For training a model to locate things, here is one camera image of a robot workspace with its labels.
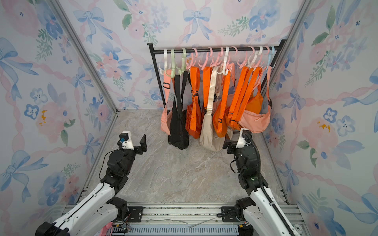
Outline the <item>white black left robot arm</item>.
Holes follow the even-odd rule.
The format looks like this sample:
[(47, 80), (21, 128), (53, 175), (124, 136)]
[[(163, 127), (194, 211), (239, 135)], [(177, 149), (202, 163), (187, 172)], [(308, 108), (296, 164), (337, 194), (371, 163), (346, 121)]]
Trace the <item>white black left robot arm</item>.
[(129, 179), (137, 155), (147, 151), (146, 136), (134, 146), (130, 131), (123, 131), (118, 148), (109, 153), (107, 169), (95, 189), (53, 223), (44, 222), (37, 236), (93, 236), (110, 222), (126, 222), (130, 211), (126, 200), (117, 197)]

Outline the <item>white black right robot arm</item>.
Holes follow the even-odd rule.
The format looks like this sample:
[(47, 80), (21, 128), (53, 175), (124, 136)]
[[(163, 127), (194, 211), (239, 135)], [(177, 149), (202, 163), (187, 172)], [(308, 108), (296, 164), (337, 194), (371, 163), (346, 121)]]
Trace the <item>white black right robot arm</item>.
[(247, 197), (235, 203), (236, 217), (248, 222), (260, 236), (299, 236), (275, 200), (261, 174), (261, 159), (254, 142), (243, 147), (236, 141), (225, 141), (223, 148), (234, 155), (239, 183)]

